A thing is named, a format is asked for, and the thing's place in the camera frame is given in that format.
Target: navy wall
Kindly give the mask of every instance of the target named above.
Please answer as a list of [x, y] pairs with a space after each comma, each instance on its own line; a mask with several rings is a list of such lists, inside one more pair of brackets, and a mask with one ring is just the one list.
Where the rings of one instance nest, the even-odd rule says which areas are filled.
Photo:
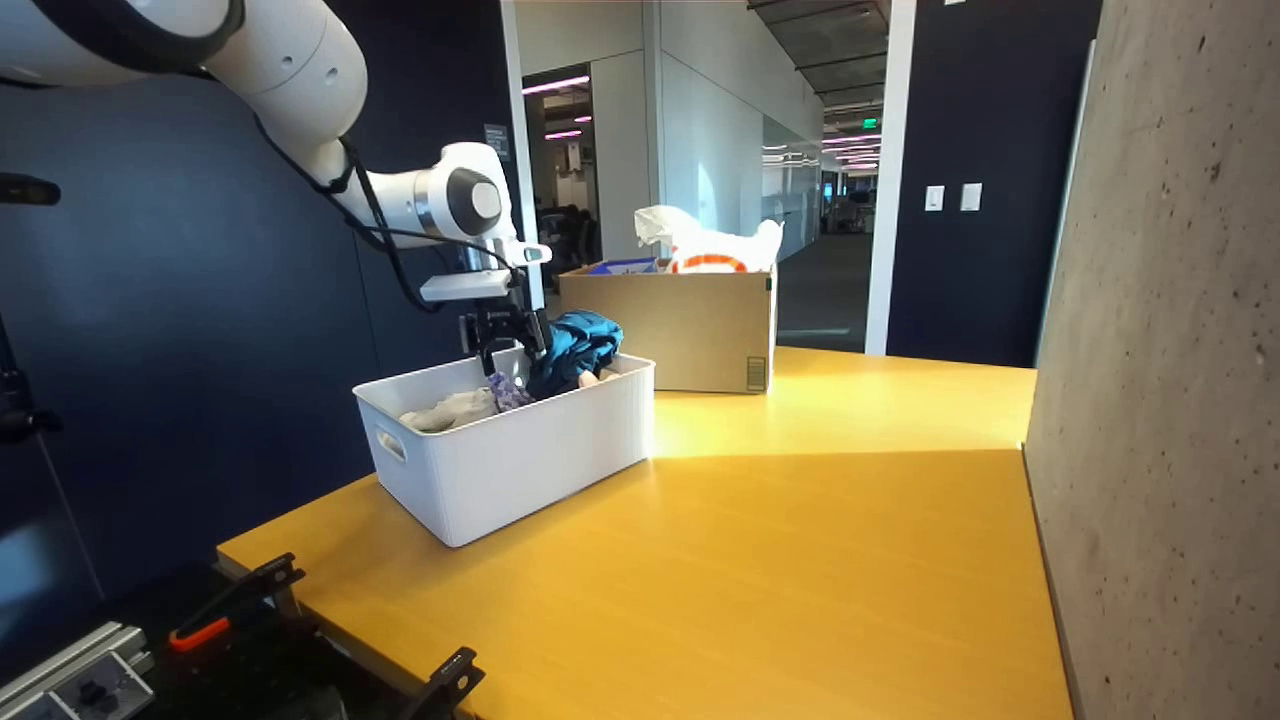
[[[507, 128], [499, 3], [336, 3], [371, 62], [353, 140], [371, 168]], [[0, 446], [0, 669], [285, 508], [367, 471], [353, 385], [455, 357], [380, 253], [275, 154], [225, 87], [0, 87], [0, 315], [63, 430]], [[418, 274], [447, 267], [421, 256]], [[63, 478], [108, 603], [52, 497]]]
[[889, 353], [1038, 360], [1092, 29], [1095, 0], [920, 0]]

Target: cardboard box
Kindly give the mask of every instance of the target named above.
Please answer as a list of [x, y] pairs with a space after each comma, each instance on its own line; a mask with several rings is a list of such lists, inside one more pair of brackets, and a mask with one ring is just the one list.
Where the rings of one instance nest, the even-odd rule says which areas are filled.
[[623, 353], [655, 360], [667, 390], [769, 390], [775, 357], [775, 280], [734, 274], [559, 274], [559, 308], [623, 328]]

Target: wall outlet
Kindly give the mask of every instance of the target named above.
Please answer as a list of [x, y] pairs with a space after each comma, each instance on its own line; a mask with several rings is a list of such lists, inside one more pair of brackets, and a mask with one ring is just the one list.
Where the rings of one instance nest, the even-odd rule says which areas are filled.
[[983, 183], [962, 183], [962, 210], [983, 210]]
[[945, 210], [945, 208], [947, 208], [947, 183], [929, 183], [926, 210]]

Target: yellow table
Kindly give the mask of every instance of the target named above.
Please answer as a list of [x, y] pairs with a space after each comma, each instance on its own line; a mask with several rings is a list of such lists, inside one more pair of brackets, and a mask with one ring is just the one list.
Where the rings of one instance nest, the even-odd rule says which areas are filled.
[[1074, 716], [1017, 439], [1032, 371], [779, 353], [660, 396], [655, 458], [447, 553], [357, 478], [220, 554], [475, 716]]

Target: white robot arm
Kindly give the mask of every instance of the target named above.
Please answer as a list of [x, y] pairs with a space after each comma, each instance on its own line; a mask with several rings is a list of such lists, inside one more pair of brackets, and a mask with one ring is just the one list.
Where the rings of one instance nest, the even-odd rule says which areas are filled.
[[261, 120], [265, 136], [353, 219], [483, 242], [465, 274], [438, 274], [426, 298], [507, 297], [527, 262], [541, 308], [549, 248], [519, 242], [504, 168], [489, 142], [447, 142], [438, 168], [367, 172], [365, 192], [344, 132], [367, 94], [365, 50], [326, 0], [0, 0], [0, 80], [90, 87], [154, 71], [207, 71]]

